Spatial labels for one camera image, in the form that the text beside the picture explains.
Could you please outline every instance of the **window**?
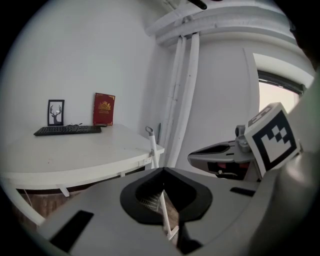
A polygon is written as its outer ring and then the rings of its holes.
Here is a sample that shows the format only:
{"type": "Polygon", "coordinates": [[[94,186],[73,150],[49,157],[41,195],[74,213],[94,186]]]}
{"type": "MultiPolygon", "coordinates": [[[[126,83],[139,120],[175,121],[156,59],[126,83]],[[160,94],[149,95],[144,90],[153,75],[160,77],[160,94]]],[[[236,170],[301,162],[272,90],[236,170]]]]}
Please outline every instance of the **window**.
{"type": "Polygon", "coordinates": [[[289,113],[305,91],[303,84],[298,84],[284,77],[258,70],[260,106],[259,111],[268,104],[281,102],[289,113]]]}

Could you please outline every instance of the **desk leg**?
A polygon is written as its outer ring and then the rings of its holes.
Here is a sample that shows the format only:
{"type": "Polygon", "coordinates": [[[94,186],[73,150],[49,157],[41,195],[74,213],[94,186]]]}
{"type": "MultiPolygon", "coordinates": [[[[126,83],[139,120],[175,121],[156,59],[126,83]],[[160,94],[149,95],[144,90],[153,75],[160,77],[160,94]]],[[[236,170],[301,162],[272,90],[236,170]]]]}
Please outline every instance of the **desk leg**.
{"type": "Polygon", "coordinates": [[[34,222],[36,225],[40,226],[45,218],[36,212],[24,198],[19,194],[19,192],[9,183],[3,181],[1,182],[3,191],[6,193],[7,197],[22,212],[29,220],[34,222]]]}
{"type": "Polygon", "coordinates": [[[57,187],[61,190],[62,194],[64,194],[66,198],[70,196],[70,193],[65,186],[57,185],[57,187]]]}

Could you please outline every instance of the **white desk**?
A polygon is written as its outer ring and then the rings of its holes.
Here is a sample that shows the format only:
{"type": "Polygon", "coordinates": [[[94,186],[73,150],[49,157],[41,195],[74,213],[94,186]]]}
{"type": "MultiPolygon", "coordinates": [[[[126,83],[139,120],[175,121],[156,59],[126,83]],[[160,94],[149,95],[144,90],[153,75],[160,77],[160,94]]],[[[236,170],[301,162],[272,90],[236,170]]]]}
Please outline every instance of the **white desk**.
{"type": "MultiPolygon", "coordinates": [[[[95,134],[38,137],[31,132],[2,150],[1,183],[15,206],[39,225],[44,219],[16,189],[58,188],[68,196],[68,187],[123,177],[151,162],[148,139],[121,124],[101,129],[95,134]]],[[[158,155],[164,151],[157,146],[158,155]]]]}

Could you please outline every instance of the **black rectangular slot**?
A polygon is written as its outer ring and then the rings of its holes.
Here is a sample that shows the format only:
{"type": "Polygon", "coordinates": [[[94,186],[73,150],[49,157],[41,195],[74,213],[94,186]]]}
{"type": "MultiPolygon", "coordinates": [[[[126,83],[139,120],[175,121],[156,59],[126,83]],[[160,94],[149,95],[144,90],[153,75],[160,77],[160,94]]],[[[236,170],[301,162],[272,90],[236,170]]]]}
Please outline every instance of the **black rectangular slot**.
{"type": "Polygon", "coordinates": [[[50,242],[62,251],[68,253],[93,215],[93,213],[88,211],[78,211],[50,242]]]}
{"type": "Polygon", "coordinates": [[[253,197],[255,194],[254,190],[245,189],[241,187],[233,187],[230,189],[230,191],[240,195],[248,196],[248,197],[253,197]]]}

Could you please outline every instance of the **white wall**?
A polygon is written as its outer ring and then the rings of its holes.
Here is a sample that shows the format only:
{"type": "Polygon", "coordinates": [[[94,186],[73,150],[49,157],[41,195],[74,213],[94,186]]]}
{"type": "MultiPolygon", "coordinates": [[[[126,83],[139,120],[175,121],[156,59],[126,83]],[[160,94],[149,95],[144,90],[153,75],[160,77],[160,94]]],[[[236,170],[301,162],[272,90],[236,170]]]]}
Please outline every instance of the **white wall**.
{"type": "Polygon", "coordinates": [[[114,123],[145,135],[166,100],[171,53],[144,28],[164,10],[150,0],[52,1],[11,48],[0,84],[0,139],[7,145],[47,125],[49,99],[64,123],[92,124],[94,93],[116,96],[114,123]]]}
{"type": "Polygon", "coordinates": [[[188,154],[209,145],[234,140],[236,125],[259,111],[259,81],[253,53],[293,63],[312,73],[309,60],[288,49],[252,40],[204,39],[192,108],[176,167],[193,168],[188,154]]]}

